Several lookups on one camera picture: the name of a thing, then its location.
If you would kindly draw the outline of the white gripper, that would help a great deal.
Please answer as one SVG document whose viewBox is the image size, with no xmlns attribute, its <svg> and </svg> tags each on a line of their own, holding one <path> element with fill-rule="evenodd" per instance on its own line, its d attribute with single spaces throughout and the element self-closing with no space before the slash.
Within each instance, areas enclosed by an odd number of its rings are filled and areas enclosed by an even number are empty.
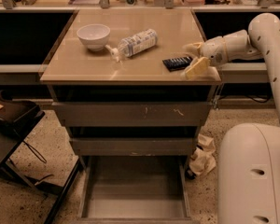
<svg viewBox="0 0 280 224">
<path fill-rule="evenodd" d="M 183 50 L 193 56 L 201 56 L 194 58 L 181 73 L 185 80 L 201 77 L 210 64 L 218 66 L 233 60 L 252 61 L 261 58 L 261 53 L 251 45 L 246 30 L 217 36 L 205 42 L 189 43 L 183 46 Z"/>
</svg>

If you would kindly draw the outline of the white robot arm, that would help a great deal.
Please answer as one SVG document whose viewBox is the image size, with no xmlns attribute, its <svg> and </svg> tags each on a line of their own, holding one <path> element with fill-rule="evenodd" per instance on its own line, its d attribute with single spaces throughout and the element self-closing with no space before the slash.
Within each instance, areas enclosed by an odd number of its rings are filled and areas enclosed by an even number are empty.
<svg viewBox="0 0 280 224">
<path fill-rule="evenodd" d="M 280 19 L 261 13 L 241 30 L 185 46 L 194 56 L 182 78 L 202 77 L 234 59 L 265 62 L 279 125 L 229 129 L 218 157 L 218 224 L 280 224 Z"/>
</svg>

